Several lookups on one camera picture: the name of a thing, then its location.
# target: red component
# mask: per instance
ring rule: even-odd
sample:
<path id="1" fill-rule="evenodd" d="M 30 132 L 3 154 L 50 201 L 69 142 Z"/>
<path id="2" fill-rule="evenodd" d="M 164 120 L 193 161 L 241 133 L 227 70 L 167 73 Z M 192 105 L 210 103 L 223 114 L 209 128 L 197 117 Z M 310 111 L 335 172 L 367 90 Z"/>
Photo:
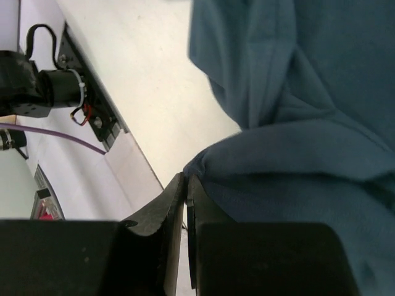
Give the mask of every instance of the red component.
<path id="1" fill-rule="evenodd" d="M 43 216 L 38 218 L 39 220 L 53 220 L 54 218 L 52 217 L 51 214 L 45 213 Z"/>

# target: blue cloth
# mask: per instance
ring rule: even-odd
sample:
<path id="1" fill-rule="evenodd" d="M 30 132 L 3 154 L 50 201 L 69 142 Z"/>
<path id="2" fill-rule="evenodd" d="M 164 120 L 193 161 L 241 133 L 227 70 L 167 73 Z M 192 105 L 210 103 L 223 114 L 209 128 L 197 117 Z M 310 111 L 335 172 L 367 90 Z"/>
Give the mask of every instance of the blue cloth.
<path id="1" fill-rule="evenodd" d="M 236 221 L 319 221 L 395 295 L 395 2 L 194 0 L 189 56 L 243 131 L 185 168 Z"/>

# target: screw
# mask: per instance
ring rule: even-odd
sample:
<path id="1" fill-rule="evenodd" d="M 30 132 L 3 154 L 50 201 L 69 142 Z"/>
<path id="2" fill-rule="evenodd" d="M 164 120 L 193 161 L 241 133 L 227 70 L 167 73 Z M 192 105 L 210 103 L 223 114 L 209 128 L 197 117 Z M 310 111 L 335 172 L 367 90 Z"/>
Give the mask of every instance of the screw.
<path id="1" fill-rule="evenodd" d="M 61 54 L 57 58 L 57 60 L 59 61 L 59 63 L 66 64 L 66 62 L 68 61 L 68 58 L 67 58 L 67 56 L 65 54 Z"/>
<path id="2" fill-rule="evenodd" d="M 100 117 L 96 117 L 93 121 L 93 124 L 95 125 L 95 127 L 97 128 L 102 128 L 103 127 L 103 121 L 101 120 Z"/>

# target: wrinkled fabric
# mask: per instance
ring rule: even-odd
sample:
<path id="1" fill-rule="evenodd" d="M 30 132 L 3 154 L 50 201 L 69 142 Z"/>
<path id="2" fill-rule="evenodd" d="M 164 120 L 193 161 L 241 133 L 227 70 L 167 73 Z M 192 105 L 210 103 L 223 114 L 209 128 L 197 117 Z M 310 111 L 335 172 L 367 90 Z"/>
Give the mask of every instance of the wrinkled fabric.
<path id="1" fill-rule="evenodd" d="M 242 132 L 185 168 L 236 221 L 331 226 L 395 295 L 395 2 L 194 0 L 189 56 Z"/>

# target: cable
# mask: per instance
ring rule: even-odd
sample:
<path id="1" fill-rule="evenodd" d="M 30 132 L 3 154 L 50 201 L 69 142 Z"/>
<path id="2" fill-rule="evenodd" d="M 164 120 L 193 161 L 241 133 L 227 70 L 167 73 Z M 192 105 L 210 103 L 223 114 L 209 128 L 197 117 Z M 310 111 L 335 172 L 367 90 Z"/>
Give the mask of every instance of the cable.
<path id="1" fill-rule="evenodd" d="M 63 70 L 61 66 L 56 61 L 56 35 L 54 33 L 54 30 L 45 23 L 38 23 L 34 26 L 32 26 L 26 35 L 26 58 L 30 60 L 31 56 L 33 55 L 33 47 L 34 47 L 34 42 L 35 42 L 35 31 L 38 28 L 45 28 L 48 30 L 49 34 L 51 34 L 52 37 L 52 62 L 54 63 L 54 66 L 59 69 Z"/>
<path id="2" fill-rule="evenodd" d="M 50 136 L 55 136 L 55 137 L 60 137 L 64 138 L 73 142 L 76 142 L 82 146 L 85 146 L 101 155 L 105 155 L 106 152 L 93 146 L 92 144 L 89 144 L 85 141 L 82 141 L 81 139 L 78 139 L 76 137 L 70 136 L 68 134 L 60 133 L 58 131 L 51 131 L 49 129 L 43 129 L 43 128 L 34 128 L 31 126 L 23 126 L 23 125 L 13 125 L 11 123 L 0 123 L 0 128 L 4 129 L 9 129 L 9 130 L 16 130 L 16 131 L 29 131 L 32 133 L 39 133 L 39 134 L 48 134 Z"/>

